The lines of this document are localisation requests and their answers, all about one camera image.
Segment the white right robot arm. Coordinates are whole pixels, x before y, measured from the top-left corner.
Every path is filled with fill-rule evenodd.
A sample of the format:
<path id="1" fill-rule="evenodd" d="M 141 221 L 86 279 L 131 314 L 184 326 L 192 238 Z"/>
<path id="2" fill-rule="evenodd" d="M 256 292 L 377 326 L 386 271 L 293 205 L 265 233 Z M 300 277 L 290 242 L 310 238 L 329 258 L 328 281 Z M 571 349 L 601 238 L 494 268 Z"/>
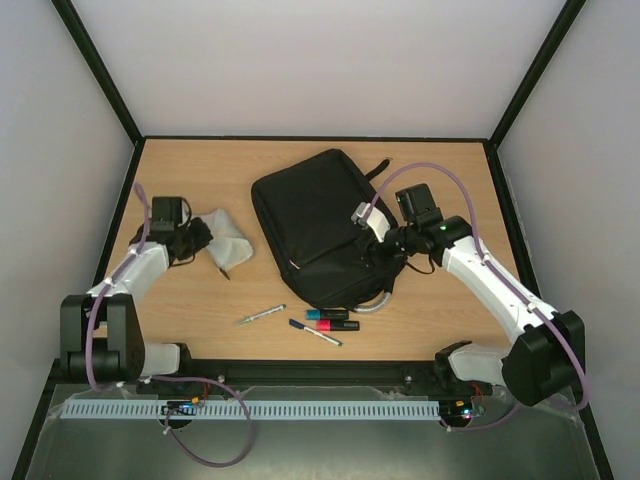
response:
<path id="1" fill-rule="evenodd" d="M 559 312 L 521 284 L 474 236 L 460 216 L 443 217 L 426 184 L 397 192 L 405 225 L 393 227 L 380 209 L 361 203 L 354 223 L 370 229 L 374 252 L 386 256 L 424 254 L 460 280 L 504 330 L 509 349 L 461 342 L 446 348 L 436 379 L 455 392 L 469 381 L 507 388 L 534 406 L 585 379 L 585 333 L 573 311 Z"/>

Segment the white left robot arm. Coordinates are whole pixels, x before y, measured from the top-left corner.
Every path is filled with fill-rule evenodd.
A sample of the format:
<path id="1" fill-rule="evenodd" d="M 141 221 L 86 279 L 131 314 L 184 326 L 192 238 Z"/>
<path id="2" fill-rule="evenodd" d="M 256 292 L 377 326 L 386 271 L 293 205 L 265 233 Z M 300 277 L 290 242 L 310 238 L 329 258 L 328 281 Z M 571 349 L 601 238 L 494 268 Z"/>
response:
<path id="1" fill-rule="evenodd" d="M 183 347 L 144 340 L 136 307 L 168 269 L 188 264 L 213 239 L 183 197 L 155 197 L 115 270 L 60 307 L 60 369 L 96 390 L 141 377 L 171 375 Z"/>

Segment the black backpack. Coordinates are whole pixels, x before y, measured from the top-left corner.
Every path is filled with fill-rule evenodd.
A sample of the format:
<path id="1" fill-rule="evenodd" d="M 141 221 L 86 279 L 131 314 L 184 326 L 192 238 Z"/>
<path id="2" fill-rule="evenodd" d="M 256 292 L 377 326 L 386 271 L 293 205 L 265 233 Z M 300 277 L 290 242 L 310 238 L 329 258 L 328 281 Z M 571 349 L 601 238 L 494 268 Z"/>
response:
<path id="1" fill-rule="evenodd" d="M 374 252 L 375 235 L 351 219 L 374 198 L 371 182 L 389 164 L 363 173 L 346 153 L 329 149 L 252 185 L 281 278 L 310 306 L 373 313 L 389 302 L 406 260 Z"/>

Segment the grey cloth pouch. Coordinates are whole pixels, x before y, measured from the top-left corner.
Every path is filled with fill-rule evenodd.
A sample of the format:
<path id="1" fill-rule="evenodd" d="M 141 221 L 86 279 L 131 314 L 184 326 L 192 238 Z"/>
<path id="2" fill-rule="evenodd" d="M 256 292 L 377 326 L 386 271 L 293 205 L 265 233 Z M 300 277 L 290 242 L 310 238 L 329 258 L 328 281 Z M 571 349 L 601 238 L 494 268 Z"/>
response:
<path id="1" fill-rule="evenodd" d="M 199 219 L 212 235 L 206 250 L 220 273 L 229 280 L 229 272 L 233 268 L 253 257 L 253 246 L 226 210 L 216 209 L 200 215 Z"/>

